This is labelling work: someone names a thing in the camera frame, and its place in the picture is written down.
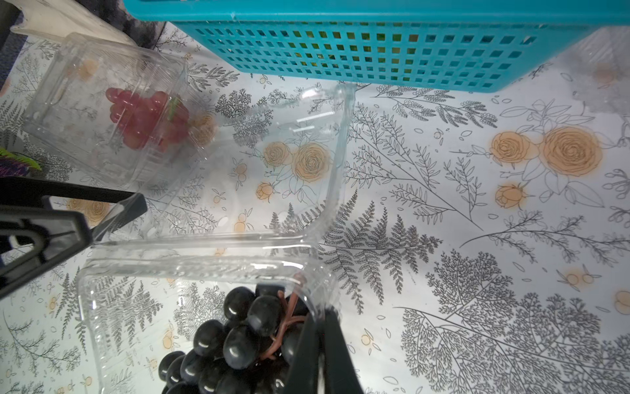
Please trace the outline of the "red grape bunch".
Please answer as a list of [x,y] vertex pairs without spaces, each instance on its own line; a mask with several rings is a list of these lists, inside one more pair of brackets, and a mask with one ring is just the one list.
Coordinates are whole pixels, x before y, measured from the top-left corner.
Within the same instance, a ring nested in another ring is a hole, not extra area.
[[155,144],[161,152],[189,136],[190,112],[179,97],[156,91],[142,97],[130,90],[109,88],[110,120],[120,131],[123,144],[134,150]]

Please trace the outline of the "clear clamshell container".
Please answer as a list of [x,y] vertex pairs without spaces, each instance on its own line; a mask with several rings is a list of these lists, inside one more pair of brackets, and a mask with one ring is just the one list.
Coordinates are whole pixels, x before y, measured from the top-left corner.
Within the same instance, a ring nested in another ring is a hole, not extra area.
[[55,54],[24,128],[106,185],[162,189],[205,159],[218,133],[183,59],[77,33]]
[[172,204],[111,234],[78,274],[100,392],[165,393],[162,358],[189,352],[201,323],[226,322],[231,289],[268,284],[318,323],[326,393],[323,323],[339,283],[318,243],[341,215],[354,97],[339,84],[217,101],[218,133]]

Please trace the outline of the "black grape bunch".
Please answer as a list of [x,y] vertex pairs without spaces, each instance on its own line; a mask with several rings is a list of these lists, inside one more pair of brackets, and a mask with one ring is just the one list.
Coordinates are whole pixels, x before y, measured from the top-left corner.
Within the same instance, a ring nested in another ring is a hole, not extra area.
[[231,289],[222,308],[226,322],[201,323],[189,352],[162,358],[164,392],[284,392],[308,306],[284,287],[259,284]]

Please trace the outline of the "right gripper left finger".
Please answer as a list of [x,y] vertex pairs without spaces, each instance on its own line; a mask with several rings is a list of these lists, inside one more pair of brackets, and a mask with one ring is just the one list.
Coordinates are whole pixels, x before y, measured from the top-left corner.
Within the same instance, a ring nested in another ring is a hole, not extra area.
[[320,336],[318,323],[308,317],[290,366],[284,394],[316,394],[318,392]]

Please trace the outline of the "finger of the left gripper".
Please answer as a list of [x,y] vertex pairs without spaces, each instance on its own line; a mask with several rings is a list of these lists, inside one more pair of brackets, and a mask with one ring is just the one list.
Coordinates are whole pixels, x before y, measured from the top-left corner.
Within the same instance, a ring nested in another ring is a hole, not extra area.
[[103,241],[148,212],[140,193],[28,177],[1,179],[1,204],[77,212]]
[[5,298],[83,251],[93,242],[82,213],[44,208],[1,208],[1,254],[22,248],[12,261],[1,260],[1,297]]

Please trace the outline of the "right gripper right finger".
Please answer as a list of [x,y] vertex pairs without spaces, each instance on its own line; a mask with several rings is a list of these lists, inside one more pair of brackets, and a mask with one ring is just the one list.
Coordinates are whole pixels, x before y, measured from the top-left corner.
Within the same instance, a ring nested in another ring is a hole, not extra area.
[[364,394],[341,331],[338,313],[326,309],[323,323],[325,392],[331,394]]

